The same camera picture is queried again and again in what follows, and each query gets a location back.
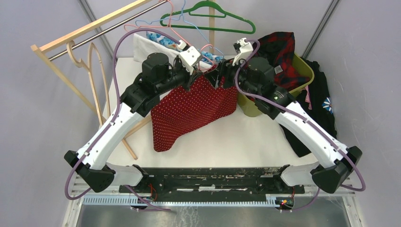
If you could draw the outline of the red polka dot garment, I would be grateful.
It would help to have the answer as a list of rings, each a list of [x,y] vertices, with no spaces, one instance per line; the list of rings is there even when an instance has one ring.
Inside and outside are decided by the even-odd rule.
[[[170,91],[150,112],[154,150],[168,151],[179,137],[232,114],[237,93],[235,87],[214,88],[204,76],[189,91],[183,87]]]

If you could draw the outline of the white garment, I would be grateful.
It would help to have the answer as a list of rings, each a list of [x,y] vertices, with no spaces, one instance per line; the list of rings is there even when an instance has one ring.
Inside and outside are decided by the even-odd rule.
[[[142,63],[150,54],[161,52],[168,56],[169,62],[173,63],[178,51],[168,49],[138,34],[133,35],[133,58],[134,61]]]

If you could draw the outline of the red plaid shirt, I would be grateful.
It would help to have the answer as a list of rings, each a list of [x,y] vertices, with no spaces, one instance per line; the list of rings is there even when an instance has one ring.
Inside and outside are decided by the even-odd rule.
[[[310,81],[302,76],[292,65],[295,56],[295,35],[293,32],[274,32],[260,39],[257,56],[268,60],[277,68],[274,81],[279,86],[291,91]]]

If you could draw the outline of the green hanger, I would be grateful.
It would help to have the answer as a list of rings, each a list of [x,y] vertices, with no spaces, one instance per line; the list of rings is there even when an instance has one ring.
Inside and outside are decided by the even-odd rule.
[[[178,10],[173,10],[172,13],[172,18],[178,18],[180,16],[180,11],[182,6]],[[160,19],[164,19],[162,22],[158,22],[161,26],[167,27],[168,25],[168,18],[169,18],[170,12],[162,15]],[[256,33],[256,24],[243,17],[240,15],[237,15],[233,12],[227,11],[223,9],[221,5],[216,3],[215,1],[212,0],[200,0],[190,7],[187,7],[185,4],[184,10],[183,10],[183,15],[185,17],[185,20],[187,20],[187,17],[190,18],[205,18],[208,21],[207,25],[204,26],[199,26],[196,25],[200,30],[204,31],[215,31],[215,32],[226,32],[226,33],[236,33],[236,34],[246,34],[246,35],[252,35]],[[240,24],[240,25],[245,25],[245,27],[237,27],[237,26],[231,26],[231,25],[224,25],[222,23],[217,24],[217,20],[222,19],[224,22],[230,22],[233,20],[234,22]],[[182,20],[176,21],[176,20],[171,20],[171,26],[172,28],[182,28],[182,29],[195,29],[192,28],[191,25],[184,23]]]

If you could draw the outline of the wooden hanger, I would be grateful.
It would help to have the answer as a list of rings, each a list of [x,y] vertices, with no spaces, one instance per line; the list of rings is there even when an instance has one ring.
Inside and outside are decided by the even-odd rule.
[[[99,102],[99,97],[97,95],[96,91],[96,86],[95,86],[95,80],[94,80],[94,74],[93,74],[93,66],[92,66],[92,57],[93,53],[96,54],[98,63],[100,65],[100,70],[101,70],[101,75],[103,79],[103,85],[104,85],[104,91],[105,91],[105,104],[107,107],[107,116],[110,116],[111,114],[111,109],[110,109],[110,98],[108,94],[108,86],[107,86],[107,81],[106,81],[106,75],[105,75],[105,69],[103,66],[103,61],[102,61],[102,56],[96,47],[96,45],[91,42],[87,51],[87,61],[80,59],[77,59],[73,53],[73,46],[75,45],[74,41],[69,41],[66,46],[67,46],[67,54],[69,55],[69,58],[71,59],[72,63],[78,67],[78,68],[83,68],[87,73],[89,77],[89,82],[91,85],[91,90],[92,90],[92,95],[95,101],[95,113],[98,116],[98,119],[101,123],[103,123],[103,112],[102,108]]]

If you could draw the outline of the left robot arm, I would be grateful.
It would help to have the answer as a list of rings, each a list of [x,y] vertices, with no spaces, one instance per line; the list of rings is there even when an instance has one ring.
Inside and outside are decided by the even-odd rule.
[[[137,192],[148,188],[149,180],[138,167],[112,165],[107,160],[126,134],[160,103],[161,95],[179,87],[189,90],[202,74],[197,66],[201,59],[197,50],[180,52],[173,62],[164,53],[150,54],[98,132],[78,151],[66,152],[64,159],[92,191],[124,184]]]

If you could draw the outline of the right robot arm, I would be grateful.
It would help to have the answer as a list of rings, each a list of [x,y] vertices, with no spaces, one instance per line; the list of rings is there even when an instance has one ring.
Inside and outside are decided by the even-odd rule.
[[[285,193],[292,186],[312,184],[327,193],[340,187],[364,191],[366,183],[357,168],[362,151],[331,136],[285,88],[275,84],[274,77],[274,67],[261,57],[240,59],[237,63],[223,60],[206,73],[213,87],[235,87],[239,93],[252,97],[260,112],[291,132],[315,156],[317,161],[312,164],[284,166],[273,180],[274,189]]]

